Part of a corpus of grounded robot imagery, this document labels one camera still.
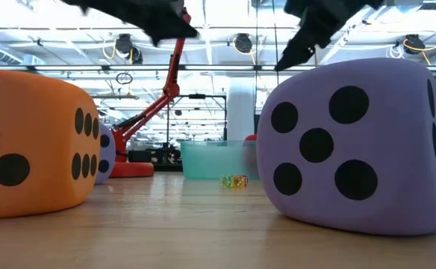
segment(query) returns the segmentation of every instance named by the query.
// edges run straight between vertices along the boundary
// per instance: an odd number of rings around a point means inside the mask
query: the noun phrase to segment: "plastic bin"
[[[182,141],[181,160],[186,179],[258,179],[255,141]]]

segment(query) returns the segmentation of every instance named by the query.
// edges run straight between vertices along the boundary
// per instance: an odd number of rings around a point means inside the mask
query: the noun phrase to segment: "black dot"
[[[377,189],[377,175],[367,163],[359,160],[346,161],[334,175],[336,187],[346,198],[365,200]]]
[[[0,157],[0,185],[17,186],[27,179],[30,172],[31,166],[24,156],[11,153]]]
[[[82,129],[84,128],[84,112],[82,108],[77,108],[75,112],[75,131],[77,134],[82,133]]]
[[[99,162],[99,172],[100,172],[100,173],[105,173],[105,172],[107,172],[109,166],[110,166],[110,165],[109,165],[108,161],[106,161],[106,160],[101,160],[101,161]]]
[[[81,175],[81,169],[82,169],[81,156],[78,153],[76,153],[74,155],[74,158],[72,158],[72,178],[74,180],[77,180],[78,177]]]
[[[94,139],[97,139],[99,137],[99,131],[100,131],[99,120],[94,119],[93,126],[92,126],[92,135]]]
[[[94,176],[97,171],[97,156],[92,155],[92,159],[90,160],[90,175]]]
[[[293,131],[298,123],[298,109],[290,102],[282,102],[272,110],[271,125],[280,134]]]
[[[110,145],[110,138],[108,138],[107,135],[103,134],[100,136],[100,146],[101,147],[108,147]]]
[[[325,161],[334,150],[331,135],[324,129],[315,128],[307,131],[299,142],[299,151],[306,161],[318,163]]]
[[[436,127],[435,123],[432,123],[432,143],[434,144],[434,153],[436,158]]]
[[[434,89],[430,79],[427,79],[427,94],[429,95],[430,113],[432,117],[435,117],[435,101],[434,101]]]
[[[273,181],[280,193],[288,196],[296,194],[302,184],[301,171],[294,164],[280,164],[274,172]]]
[[[88,154],[84,155],[84,160],[82,161],[82,176],[87,178],[89,176],[90,170],[90,157]]]
[[[88,113],[85,115],[84,132],[86,136],[89,136],[92,132],[92,116]]]
[[[356,86],[337,90],[329,101],[329,113],[338,123],[350,124],[360,120],[369,109],[369,97]]]

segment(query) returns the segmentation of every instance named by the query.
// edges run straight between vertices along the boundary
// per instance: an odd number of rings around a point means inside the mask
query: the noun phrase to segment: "purple object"
[[[264,105],[258,168],[300,221],[378,235],[436,232],[436,83],[412,61],[330,64]]]
[[[103,184],[112,173],[115,164],[115,140],[112,131],[100,123],[100,162],[96,185]]]

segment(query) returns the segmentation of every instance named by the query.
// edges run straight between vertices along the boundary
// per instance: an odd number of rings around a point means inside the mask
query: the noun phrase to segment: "white pillar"
[[[255,78],[230,78],[227,140],[245,140],[255,133]]]

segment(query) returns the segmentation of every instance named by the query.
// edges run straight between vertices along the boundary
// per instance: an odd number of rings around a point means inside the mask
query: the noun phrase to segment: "wooden tabletop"
[[[386,238],[282,217],[259,182],[111,179],[79,207],[0,220],[1,269],[430,269],[436,235]]]

